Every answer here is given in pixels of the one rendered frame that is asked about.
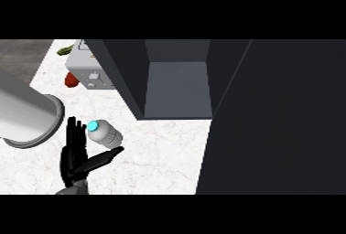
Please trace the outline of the green vegetable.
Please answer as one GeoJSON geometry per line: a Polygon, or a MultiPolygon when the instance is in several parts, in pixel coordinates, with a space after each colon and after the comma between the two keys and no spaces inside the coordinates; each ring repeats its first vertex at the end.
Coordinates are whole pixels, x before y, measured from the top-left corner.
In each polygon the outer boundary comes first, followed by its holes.
{"type": "Polygon", "coordinates": [[[58,52],[57,52],[57,54],[58,54],[60,56],[69,55],[69,54],[72,53],[73,46],[74,46],[74,45],[72,45],[72,46],[69,46],[69,47],[60,49],[58,52]]]}

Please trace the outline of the pale grey box appliance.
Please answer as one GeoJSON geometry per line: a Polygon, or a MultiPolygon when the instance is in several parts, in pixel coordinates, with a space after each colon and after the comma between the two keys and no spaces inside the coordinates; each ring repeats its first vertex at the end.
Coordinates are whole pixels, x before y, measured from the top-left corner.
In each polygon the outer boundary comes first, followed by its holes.
{"type": "Polygon", "coordinates": [[[67,69],[89,90],[114,90],[100,61],[83,39],[77,39],[67,59],[67,69]]]}

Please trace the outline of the red pepper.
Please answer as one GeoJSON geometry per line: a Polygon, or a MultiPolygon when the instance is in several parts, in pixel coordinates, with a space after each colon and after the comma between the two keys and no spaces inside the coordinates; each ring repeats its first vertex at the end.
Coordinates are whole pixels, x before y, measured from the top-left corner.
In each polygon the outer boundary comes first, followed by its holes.
{"type": "Polygon", "coordinates": [[[66,77],[66,86],[69,88],[74,88],[80,83],[80,80],[74,77],[74,75],[72,73],[69,73],[67,77],[66,77]]]}

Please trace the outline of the dark grey open cabinet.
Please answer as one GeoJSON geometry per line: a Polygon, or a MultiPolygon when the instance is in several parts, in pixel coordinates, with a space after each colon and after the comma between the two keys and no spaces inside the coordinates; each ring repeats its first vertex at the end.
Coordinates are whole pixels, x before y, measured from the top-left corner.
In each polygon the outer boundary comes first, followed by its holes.
{"type": "Polygon", "coordinates": [[[249,39],[89,39],[89,49],[140,120],[210,120],[249,39]]]}

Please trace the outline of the dark grey cabinet door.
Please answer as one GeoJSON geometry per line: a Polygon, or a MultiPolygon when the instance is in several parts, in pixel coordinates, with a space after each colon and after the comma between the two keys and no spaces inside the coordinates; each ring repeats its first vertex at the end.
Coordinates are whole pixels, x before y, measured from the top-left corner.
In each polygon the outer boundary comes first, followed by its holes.
{"type": "Polygon", "coordinates": [[[346,194],[346,39],[256,40],[213,117],[200,194],[346,194]]]}

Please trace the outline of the clear water bottle cyan cap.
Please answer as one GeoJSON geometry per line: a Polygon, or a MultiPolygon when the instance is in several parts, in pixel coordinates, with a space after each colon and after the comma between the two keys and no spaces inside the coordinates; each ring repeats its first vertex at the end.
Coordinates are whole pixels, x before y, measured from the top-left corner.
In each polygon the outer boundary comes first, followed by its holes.
{"type": "Polygon", "coordinates": [[[108,149],[120,147],[123,135],[107,120],[91,121],[88,124],[89,139],[108,149]]]}

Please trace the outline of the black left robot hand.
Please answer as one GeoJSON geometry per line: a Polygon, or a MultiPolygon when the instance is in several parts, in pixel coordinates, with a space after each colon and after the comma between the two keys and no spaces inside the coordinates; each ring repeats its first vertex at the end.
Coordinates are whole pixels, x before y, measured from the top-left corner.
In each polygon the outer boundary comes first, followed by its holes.
{"type": "Polygon", "coordinates": [[[67,145],[61,152],[60,172],[66,187],[73,187],[79,181],[88,179],[89,173],[108,165],[125,147],[117,148],[88,157],[88,126],[72,116],[67,125],[67,145]]]}

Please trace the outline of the large pale grey cylinder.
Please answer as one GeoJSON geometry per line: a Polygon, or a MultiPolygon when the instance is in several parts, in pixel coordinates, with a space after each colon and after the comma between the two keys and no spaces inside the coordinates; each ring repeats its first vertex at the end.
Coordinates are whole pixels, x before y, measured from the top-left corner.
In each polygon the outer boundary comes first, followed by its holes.
{"type": "Polygon", "coordinates": [[[0,138],[27,149],[54,136],[66,117],[61,99],[37,92],[0,68],[0,138]]]}

